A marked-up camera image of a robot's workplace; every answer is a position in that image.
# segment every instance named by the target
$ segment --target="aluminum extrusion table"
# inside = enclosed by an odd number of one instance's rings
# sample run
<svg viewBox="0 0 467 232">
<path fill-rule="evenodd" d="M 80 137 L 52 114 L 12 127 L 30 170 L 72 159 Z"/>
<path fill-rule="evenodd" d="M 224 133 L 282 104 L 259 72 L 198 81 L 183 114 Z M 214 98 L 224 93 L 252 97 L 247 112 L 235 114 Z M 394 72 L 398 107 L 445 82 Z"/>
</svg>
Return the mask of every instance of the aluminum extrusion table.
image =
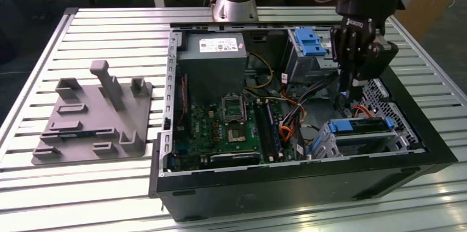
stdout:
<svg viewBox="0 0 467 232">
<path fill-rule="evenodd" d="M 259 16 L 262 21 L 340 19 L 334 8 L 323 7 L 259 8 Z M 386 38 L 401 47 L 391 67 L 461 162 L 383 198 L 175 223 L 160 200 L 147 198 L 151 145 L 138 160 L 50 167 L 31 164 L 58 99 L 58 80 L 76 77 L 82 85 L 98 83 L 88 72 L 96 59 L 108 61 L 119 82 L 144 76 L 155 85 L 147 137 L 156 138 L 170 23 L 211 20 L 207 8 L 80 9 L 64 15 L 0 128 L 0 231 L 394 232 L 467 228 L 467 98 L 395 19 L 386 31 Z"/>
</svg>

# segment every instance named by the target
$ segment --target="green circuit board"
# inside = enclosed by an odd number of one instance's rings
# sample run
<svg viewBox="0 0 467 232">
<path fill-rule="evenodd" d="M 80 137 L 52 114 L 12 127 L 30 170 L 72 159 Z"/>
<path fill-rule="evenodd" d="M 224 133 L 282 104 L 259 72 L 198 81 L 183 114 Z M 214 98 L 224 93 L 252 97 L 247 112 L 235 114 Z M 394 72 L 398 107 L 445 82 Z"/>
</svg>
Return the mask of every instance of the green circuit board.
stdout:
<svg viewBox="0 0 467 232">
<path fill-rule="evenodd" d="M 243 124 L 231 122 L 228 125 L 223 122 L 223 111 L 220 105 L 198 106 L 192 109 L 192 142 L 190 153 L 219 153 L 242 150 L 259 150 L 260 139 L 256 133 L 256 122 L 252 105 L 247 106 L 247 120 Z M 243 132 L 235 131 L 232 137 L 244 141 L 230 142 L 231 125 L 235 128 L 243 128 Z"/>
<path fill-rule="evenodd" d="M 224 122 L 222 103 L 204 106 L 191 106 L 190 138 L 176 141 L 179 153 L 175 163 L 176 171 L 198 170 L 200 157 L 223 153 L 262 154 L 260 164 L 268 163 L 263 157 L 262 142 L 256 124 L 254 103 L 244 103 L 246 120 Z M 275 122 L 282 119 L 282 108 L 278 102 L 271 103 Z M 236 114 L 236 108 L 226 107 L 230 114 Z M 294 150 L 283 150 L 283 161 L 295 158 Z"/>
</svg>

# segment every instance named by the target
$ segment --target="red wire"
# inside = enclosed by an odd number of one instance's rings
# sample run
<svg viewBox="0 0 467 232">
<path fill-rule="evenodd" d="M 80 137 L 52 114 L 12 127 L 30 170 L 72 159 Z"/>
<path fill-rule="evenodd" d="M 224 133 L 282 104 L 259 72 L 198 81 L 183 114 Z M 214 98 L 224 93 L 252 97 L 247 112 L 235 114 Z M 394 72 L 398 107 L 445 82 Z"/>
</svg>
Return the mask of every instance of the red wire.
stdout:
<svg viewBox="0 0 467 232">
<path fill-rule="evenodd" d="M 358 105 L 358 106 L 354 107 L 354 109 L 360 110 L 368 118 L 374 118 L 372 114 L 368 112 L 368 110 L 366 109 L 364 106 Z"/>
<path fill-rule="evenodd" d="M 180 126 L 180 123 L 182 123 L 182 120 L 183 120 L 183 115 L 184 115 L 184 107 L 186 107 L 186 99 L 184 99 L 184 77 L 182 77 L 182 116 L 180 116 L 180 119 L 178 121 L 178 124 L 176 126 L 179 127 Z"/>
</svg>

